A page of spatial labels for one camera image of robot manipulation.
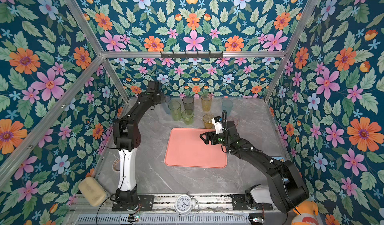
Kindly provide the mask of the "clear blue tall glass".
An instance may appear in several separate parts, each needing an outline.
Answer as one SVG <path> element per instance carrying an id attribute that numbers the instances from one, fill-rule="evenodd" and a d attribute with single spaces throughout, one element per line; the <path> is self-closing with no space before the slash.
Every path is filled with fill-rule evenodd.
<path id="1" fill-rule="evenodd" d="M 164 99 L 162 101 L 162 107 L 166 114 L 170 115 L 171 111 L 169 109 L 169 103 L 171 102 L 171 97 L 169 95 L 164 95 Z"/>

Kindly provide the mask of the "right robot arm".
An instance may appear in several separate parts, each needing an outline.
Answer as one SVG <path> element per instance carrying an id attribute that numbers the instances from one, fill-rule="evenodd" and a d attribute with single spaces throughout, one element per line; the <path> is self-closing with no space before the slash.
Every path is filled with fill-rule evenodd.
<path id="1" fill-rule="evenodd" d="M 214 131 L 200 134 L 200 138 L 206 145 L 221 145 L 225 153 L 248 162 L 267 178 L 267 188 L 257 185 L 250 192 L 257 204 L 274 204 L 280 212 L 287 213 L 309 198 L 297 167 L 291 161 L 274 159 L 241 138 L 235 122 L 220 121 Z"/>

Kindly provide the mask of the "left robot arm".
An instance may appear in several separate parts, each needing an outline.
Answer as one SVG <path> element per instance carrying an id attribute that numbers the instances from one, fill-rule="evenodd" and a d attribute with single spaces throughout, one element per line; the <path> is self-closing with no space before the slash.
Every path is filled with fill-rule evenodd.
<path id="1" fill-rule="evenodd" d="M 114 144 L 120 156 L 120 178 L 112 207 L 114 212 L 136 211 L 140 207 L 135 169 L 136 155 L 142 140 L 139 122 L 147 110 L 161 104 L 163 100 L 161 84 L 150 81 L 147 91 L 140 94 L 128 113 L 113 124 Z"/>

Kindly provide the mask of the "tall grey smoky glass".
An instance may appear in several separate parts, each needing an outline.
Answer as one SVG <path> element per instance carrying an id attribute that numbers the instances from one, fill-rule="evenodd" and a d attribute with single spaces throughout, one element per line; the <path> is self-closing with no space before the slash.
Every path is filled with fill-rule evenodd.
<path id="1" fill-rule="evenodd" d="M 182 99 L 184 109 L 185 110 L 191 110 L 194 111 L 194 97 L 193 96 L 186 96 Z"/>

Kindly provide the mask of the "tall green glass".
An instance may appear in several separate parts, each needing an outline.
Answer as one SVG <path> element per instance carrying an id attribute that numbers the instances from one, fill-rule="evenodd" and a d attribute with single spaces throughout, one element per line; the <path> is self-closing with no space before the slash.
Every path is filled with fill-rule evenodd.
<path id="1" fill-rule="evenodd" d="M 180 121 L 182 119 L 181 104 L 178 101 L 171 101 L 168 108 L 174 121 Z"/>

